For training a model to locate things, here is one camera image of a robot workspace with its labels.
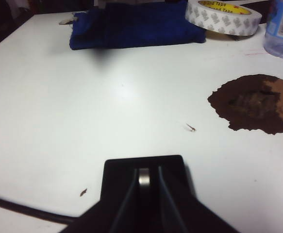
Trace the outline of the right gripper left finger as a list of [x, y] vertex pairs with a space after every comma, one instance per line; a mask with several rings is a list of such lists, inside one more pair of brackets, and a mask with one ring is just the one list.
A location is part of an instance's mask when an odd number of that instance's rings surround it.
[[140, 170], [103, 174], [100, 200], [68, 226], [69, 233], [132, 233], [140, 206]]

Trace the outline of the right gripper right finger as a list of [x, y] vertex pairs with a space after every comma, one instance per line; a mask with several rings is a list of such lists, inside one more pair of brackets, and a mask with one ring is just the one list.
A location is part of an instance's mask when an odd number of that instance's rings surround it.
[[160, 215], [165, 233], [236, 233], [234, 227], [202, 204], [192, 193], [186, 169], [173, 174], [156, 166]]

